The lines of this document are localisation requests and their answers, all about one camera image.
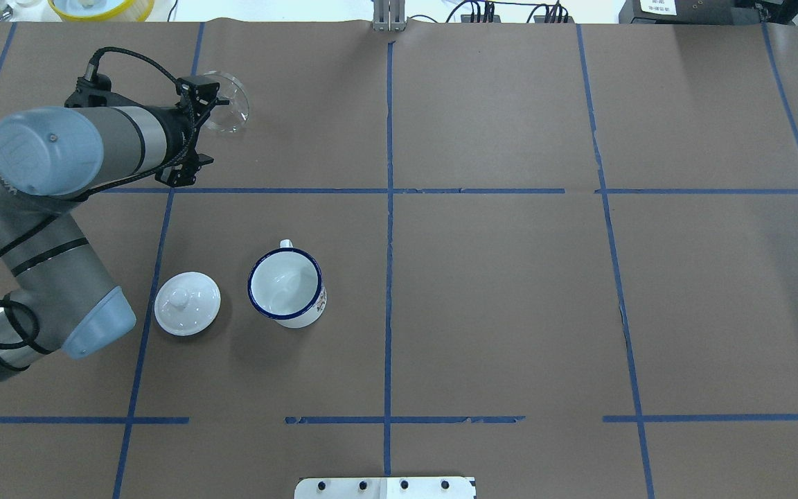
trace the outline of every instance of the yellow bowl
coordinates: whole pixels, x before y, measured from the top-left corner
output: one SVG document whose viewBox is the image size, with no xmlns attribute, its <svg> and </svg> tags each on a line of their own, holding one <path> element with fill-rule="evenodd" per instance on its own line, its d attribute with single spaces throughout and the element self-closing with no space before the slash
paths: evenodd
<svg viewBox="0 0 798 499">
<path fill-rule="evenodd" d="M 152 4 L 155 0 L 123 0 L 117 6 L 105 12 L 99 12 L 91 15 L 79 15 L 78 9 L 70 9 L 67 7 L 70 0 L 48 0 L 48 5 L 54 12 L 60 16 L 60 19 L 66 21 L 143 21 L 149 17 L 152 12 Z"/>
</svg>

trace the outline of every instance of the black cable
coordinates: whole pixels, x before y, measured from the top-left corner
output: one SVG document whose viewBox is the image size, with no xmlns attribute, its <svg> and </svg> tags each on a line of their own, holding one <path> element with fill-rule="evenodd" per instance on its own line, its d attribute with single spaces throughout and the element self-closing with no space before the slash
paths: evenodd
<svg viewBox="0 0 798 499">
<path fill-rule="evenodd" d="M 432 20 L 432 22 L 434 22 L 434 23 L 436 23 L 436 24 L 439 24 L 439 21 L 438 21 L 438 20 L 436 20 L 436 19 L 433 19 L 433 18 L 431 18 L 430 16 L 427 16 L 427 15 L 424 15 L 424 14 L 415 14 L 415 15 L 413 15 L 413 16 L 411 16 L 411 17 L 409 17 L 408 19 L 414 19 L 414 18 L 424 18 L 424 19 L 430 19 L 430 20 Z"/>
<path fill-rule="evenodd" d="M 541 7 L 544 7 L 544 9 L 546 9 L 546 10 L 547 10 L 547 13 L 550 13 L 550 6 L 548 6 L 548 5 L 547 5 L 547 4 L 545 4 L 545 3 L 539 3 L 537 6 L 535 6 L 535 8 L 534 8 L 534 9 L 532 9 L 532 10 L 531 10 L 531 13 L 529 13 L 529 18 L 528 18 L 528 19 L 525 19 L 525 23 L 526 23 L 526 24 L 528 24 L 529 22 L 531 22 L 531 19 L 535 17 L 535 12 L 537 12 L 537 11 L 538 11 L 538 9 L 541 9 Z"/>
<path fill-rule="evenodd" d="M 175 0 L 175 4 L 171 6 L 171 10 L 168 11 L 168 18 L 165 19 L 167 22 L 171 22 L 171 14 L 173 14 L 175 9 L 177 9 L 177 2 L 180 2 L 180 0 Z"/>
<path fill-rule="evenodd" d="M 108 184 L 103 184 L 102 186 L 94 187 L 94 189 L 88 189 L 85 192 L 81 193 L 79 196 L 75 196 L 69 200 L 73 202 L 86 201 L 88 200 L 89 197 L 95 195 L 96 193 L 103 192 L 107 189 L 112 189 L 113 187 L 123 186 L 124 184 L 129 184 L 136 180 L 141 180 L 144 177 L 149 177 L 151 175 L 159 173 L 159 171 L 163 171 L 165 170 L 165 168 L 171 168 L 177 164 L 180 164 L 180 162 L 184 160 L 184 156 L 186 156 L 187 152 L 189 152 L 190 145 L 193 144 L 193 140 L 196 139 L 197 131 L 199 130 L 199 127 L 202 126 L 202 121 L 204 119 L 202 117 L 200 117 L 199 120 L 196 119 L 195 114 L 193 113 L 193 106 L 190 104 L 190 97 L 187 92 L 187 89 L 184 88 L 183 85 L 180 85 L 180 81 L 178 81 L 177 78 L 171 75 L 171 73 L 169 73 L 168 70 L 165 69 L 165 67 L 161 66 L 161 64 L 159 64 L 155 60 L 150 59 L 149 57 L 146 57 L 143 54 L 135 53 L 135 51 L 129 51 L 127 49 L 123 49 L 120 47 L 104 47 L 95 51 L 94 55 L 92 55 L 91 59 L 89 60 L 89 65 L 92 65 L 95 71 L 97 71 L 97 67 L 100 64 L 101 57 L 104 56 L 104 54 L 106 53 L 122 53 L 134 57 L 136 59 L 145 61 L 146 63 L 155 67 L 155 69 L 158 69 L 159 72 L 162 73 L 162 75 L 164 75 L 165 77 L 167 77 L 167 79 L 173 82 L 175 88 L 177 88 L 181 94 L 181 102 L 184 102 L 186 104 L 187 117 L 189 118 L 189 123 L 193 126 L 193 133 L 190 134 L 190 139 L 186 140 L 186 143 L 184 143 L 184 147 L 180 150 L 180 152 L 178 152 L 177 155 L 171 158 L 170 161 L 165 162 L 164 164 L 159 165 L 156 168 L 151 168 L 151 170 L 147 170 L 144 173 L 139 173 L 131 177 L 125 177 L 125 179 L 116 180 Z M 216 103 L 218 103 L 216 99 L 209 102 L 208 111 L 212 110 L 213 107 L 215 107 Z M 36 224 L 28 231 L 26 231 L 26 233 L 22 234 L 22 236 L 18 237 L 15 240 L 12 240 L 10 243 L 6 244 L 6 246 L 3 246 L 2 249 L 0 249 L 0 259 L 2 259 L 2 256 L 5 256 L 11 250 L 20 246 L 20 244 L 23 244 L 30 238 L 34 237 L 35 234 L 40 233 L 42 230 L 44 230 L 45 227 L 48 227 L 48 225 L 57 220 L 57 218 L 58 215 L 50 215 L 42 219 L 42 221 L 40 221 L 38 224 Z M 25 304 L 10 299 L 0 300 L 0 307 L 4 310 L 14 310 L 14 309 L 22 310 L 22 312 L 25 313 L 25 315 L 28 316 L 30 321 L 33 323 L 31 331 L 26 331 L 26 329 L 23 329 L 23 326 L 19 324 L 19 322 L 16 325 L 12 323 L 12 327 L 15 329 L 15 332 L 21 339 L 20 341 L 15 343 L 0 343 L 0 350 L 17 350 L 18 348 L 28 347 L 28 345 L 35 344 L 35 338 L 38 338 L 39 332 L 41 331 L 39 318 L 35 314 L 35 312 L 33 312 L 33 310 L 28 306 L 26 306 Z"/>
<path fill-rule="evenodd" d="M 449 17 L 447 17 L 445 22 L 449 22 L 450 20 L 452 20 L 452 16 L 457 12 L 457 9 L 459 9 L 464 3 L 472 3 L 472 4 L 474 4 L 474 6 L 476 6 L 476 12 L 478 12 L 479 15 L 481 15 L 481 10 L 480 10 L 481 7 L 479 7 L 478 0 L 463 0 L 463 2 L 458 3 L 455 6 L 455 8 L 452 9 L 452 13 L 449 14 Z M 472 21 L 472 7 L 470 7 L 470 20 Z"/>
</svg>

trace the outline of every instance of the white label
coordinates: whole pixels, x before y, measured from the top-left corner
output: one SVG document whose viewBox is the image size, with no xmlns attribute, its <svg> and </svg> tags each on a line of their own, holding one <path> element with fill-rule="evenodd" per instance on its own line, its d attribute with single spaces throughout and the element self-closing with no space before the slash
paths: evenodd
<svg viewBox="0 0 798 499">
<path fill-rule="evenodd" d="M 639 0 L 643 12 L 675 16 L 675 0 Z"/>
</svg>

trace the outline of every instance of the white container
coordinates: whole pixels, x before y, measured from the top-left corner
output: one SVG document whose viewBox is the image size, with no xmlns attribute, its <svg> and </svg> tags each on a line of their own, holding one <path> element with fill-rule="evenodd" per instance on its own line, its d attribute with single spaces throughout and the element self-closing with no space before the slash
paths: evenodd
<svg viewBox="0 0 798 499">
<path fill-rule="evenodd" d="M 254 265 L 248 276 L 248 298 L 264 316 L 297 329 L 319 319 L 328 294 L 313 256 L 285 239 Z"/>
</svg>

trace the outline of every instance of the brown table surface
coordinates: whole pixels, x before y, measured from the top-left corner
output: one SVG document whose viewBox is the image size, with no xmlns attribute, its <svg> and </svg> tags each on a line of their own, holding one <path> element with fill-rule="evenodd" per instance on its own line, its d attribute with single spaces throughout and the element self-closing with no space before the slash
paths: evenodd
<svg viewBox="0 0 798 499">
<path fill-rule="evenodd" d="M 251 120 L 192 189 L 76 209 L 139 322 L 0 383 L 0 498 L 798 498 L 798 28 L 3 24 L 0 119 L 105 45 L 233 73 Z M 329 291 L 300 331 L 247 298 L 283 238 Z M 149 303 L 186 271 L 224 303 L 174 338 Z"/>
</svg>

